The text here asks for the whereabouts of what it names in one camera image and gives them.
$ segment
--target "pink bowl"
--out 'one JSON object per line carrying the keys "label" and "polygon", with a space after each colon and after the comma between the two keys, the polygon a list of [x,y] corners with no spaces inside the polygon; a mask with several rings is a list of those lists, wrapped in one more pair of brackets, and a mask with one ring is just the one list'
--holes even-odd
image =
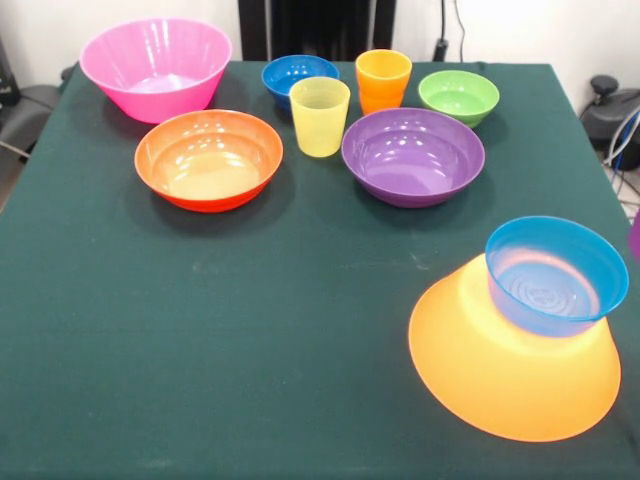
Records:
{"label": "pink bowl", "polygon": [[82,50],[84,74],[127,115],[146,123],[202,110],[231,59],[229,37],[183,18],[117,25]]}

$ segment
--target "purple bowl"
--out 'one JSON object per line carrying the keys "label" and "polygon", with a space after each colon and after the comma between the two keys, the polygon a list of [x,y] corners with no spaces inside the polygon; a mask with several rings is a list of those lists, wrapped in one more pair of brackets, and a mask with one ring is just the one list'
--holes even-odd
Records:
{"label": "purple bowl", "polygon": [[374,197],[419,208],[447,200],[484,166],[484,147],[461,122],[422,108],[392,108],[356,121],[342,140],[342,157]]}

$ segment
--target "green bowl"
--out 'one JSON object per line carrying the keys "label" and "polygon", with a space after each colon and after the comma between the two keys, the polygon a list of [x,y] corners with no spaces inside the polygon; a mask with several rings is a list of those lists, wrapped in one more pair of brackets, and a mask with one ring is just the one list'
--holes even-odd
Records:
{"label": "green bowl", "polygon": [[475,73],[444,70],[422,79],[418,94],[426,108],[442,112],[468,127],[476,127],[500,100],[489,80]]}

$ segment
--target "orange cup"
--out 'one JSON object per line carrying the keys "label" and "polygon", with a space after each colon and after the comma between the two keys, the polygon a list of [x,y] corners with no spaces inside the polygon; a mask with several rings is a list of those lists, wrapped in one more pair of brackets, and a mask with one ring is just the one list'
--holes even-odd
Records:
{"label": "orange cup", "polygon": [[369,50],[356,58],[362,113],[397,108],[411,75],[411,60],[395,50]]}

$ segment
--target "green tablecloth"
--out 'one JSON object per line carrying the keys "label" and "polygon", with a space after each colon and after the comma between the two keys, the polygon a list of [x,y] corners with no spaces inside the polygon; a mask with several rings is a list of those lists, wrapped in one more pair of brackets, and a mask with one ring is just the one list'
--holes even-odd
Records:
{"label": "green tablecloth", "polygon": [[[513,217],[576,220],[632,263],[629,224],[551,68],[463,66],[502,95],[477,129],[486,168],[424,210],[370,197],[339,155],[302,155],[261,68],[229,65],[213,106],[271,123],[284,163],[220,215],[154,196],[132,163],[150,127],[74,74],[0,219],[0,478],[640,478],[635,269],[610,318],[620,396],[576,438],[475,430],[408,352],[420,294]],[[443,68],[416,64],[405,106]],[[351,123],[353,65],[340,69]]]}

